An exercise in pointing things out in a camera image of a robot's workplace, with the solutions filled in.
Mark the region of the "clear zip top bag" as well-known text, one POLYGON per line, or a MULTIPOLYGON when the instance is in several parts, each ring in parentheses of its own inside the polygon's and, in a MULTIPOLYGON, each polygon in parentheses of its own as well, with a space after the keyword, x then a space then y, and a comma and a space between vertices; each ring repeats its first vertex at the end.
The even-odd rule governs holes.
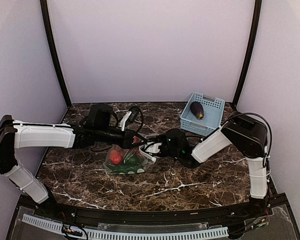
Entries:
POLYGON ((134 175, 144 173, 157 161, 155 156, 142 151, 136 146, 130 149, 123 149, 113 145, 107 152, 103 169, 107 174, 112 175, 134 175))

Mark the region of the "purple fake eggplant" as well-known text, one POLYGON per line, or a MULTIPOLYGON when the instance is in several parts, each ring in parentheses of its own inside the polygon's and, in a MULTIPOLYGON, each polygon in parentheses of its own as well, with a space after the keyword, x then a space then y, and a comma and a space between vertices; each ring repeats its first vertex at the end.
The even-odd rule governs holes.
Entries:
POLYGON ((190 105, 190 111, 198 120, 204 118, 204 108, 200 102, 193 101, 190 105))

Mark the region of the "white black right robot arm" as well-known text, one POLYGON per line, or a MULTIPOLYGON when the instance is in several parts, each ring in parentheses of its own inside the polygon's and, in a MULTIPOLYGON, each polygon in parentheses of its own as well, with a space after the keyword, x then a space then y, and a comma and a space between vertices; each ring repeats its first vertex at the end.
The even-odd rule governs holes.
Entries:
POLYGON ((172 128, 165 134, 147 137, 140 152, 147 157, 170 157, 186 168, 196 168, 229 145, 233 145, 248 163, 250 197, 245 213, 256 217, 265 208, 268 194, 269 157, 272 130, 266 119, 256 113, 234 111, 219 127, 196 146, 191 147, 186 134, 172 128))

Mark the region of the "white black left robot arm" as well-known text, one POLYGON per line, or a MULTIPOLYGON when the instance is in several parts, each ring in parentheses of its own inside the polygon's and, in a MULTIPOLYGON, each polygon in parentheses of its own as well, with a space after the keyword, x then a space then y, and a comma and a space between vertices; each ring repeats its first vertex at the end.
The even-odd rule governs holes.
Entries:
POLYGON ((98 143, 131 149, 138 146, 135 138, 140 136, 140 130, 127 127, 136 117, 144 120, 138 106, 132 106, 118 118, 113 108, 104 103, 92 105, 89 114, 77 124, 30 123, 4 115, 0 120, 0 174, 41 205, 48 217, 57 218, 61 208, 54 202, 53 194, 17 160, 15 150, 37 147, 84 149, 98 143))

